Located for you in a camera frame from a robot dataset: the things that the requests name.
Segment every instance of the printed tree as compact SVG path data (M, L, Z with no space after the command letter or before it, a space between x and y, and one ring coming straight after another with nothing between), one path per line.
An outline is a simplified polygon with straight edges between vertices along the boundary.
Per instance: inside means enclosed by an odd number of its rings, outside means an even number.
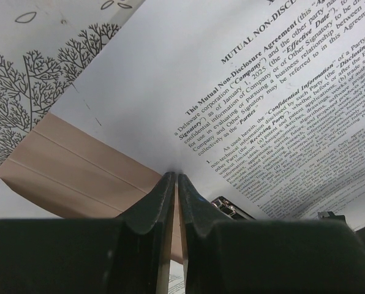
M118 31L116 24L92 24L57 59L32 50L17 68L0 54L0 165Z

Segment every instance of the tree pattern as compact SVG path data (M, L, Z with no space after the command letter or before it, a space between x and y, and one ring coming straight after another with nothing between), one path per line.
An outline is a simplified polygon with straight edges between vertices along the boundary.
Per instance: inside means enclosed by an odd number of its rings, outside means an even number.
M32 50L14 64L0 53L0 165L119 29L92 24L66 42L57 58Z

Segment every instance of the leaf drawing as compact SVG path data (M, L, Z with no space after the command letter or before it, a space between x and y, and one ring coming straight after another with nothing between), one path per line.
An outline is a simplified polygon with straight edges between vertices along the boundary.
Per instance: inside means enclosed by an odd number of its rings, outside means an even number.
M24 14L20 15L19 17L17 17L15 22L16 23L29 23L36 17L36 15L37 15L37 12L35 12L35 11L27 12L27 13L24 13Z
M109 8L114 2L114 0L108 0L107 2L103 3L101 6L101 10L104 10L106 8Z
M119 29L92 24L57 58L31 50L14 64L0 53L0 165Z
M125 4L125 3L117 3L118 6L120 6L121 8L125 8L125 9L130 9L132 8L131 5Z

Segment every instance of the document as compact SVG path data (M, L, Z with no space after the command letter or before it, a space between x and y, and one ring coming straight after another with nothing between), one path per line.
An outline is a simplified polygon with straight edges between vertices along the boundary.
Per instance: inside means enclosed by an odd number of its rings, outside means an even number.
M365 0L146 0L51 112L258 219L365 226Z

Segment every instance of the cardboard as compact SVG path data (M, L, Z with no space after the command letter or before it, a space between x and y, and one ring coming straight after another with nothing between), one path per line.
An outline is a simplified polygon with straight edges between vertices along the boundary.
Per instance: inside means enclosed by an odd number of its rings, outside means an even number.
M52 114L0 166L0 178L12 190L65 218L118 216L160 177ZM176 206L171 256L178 262L182 262L180 236Z

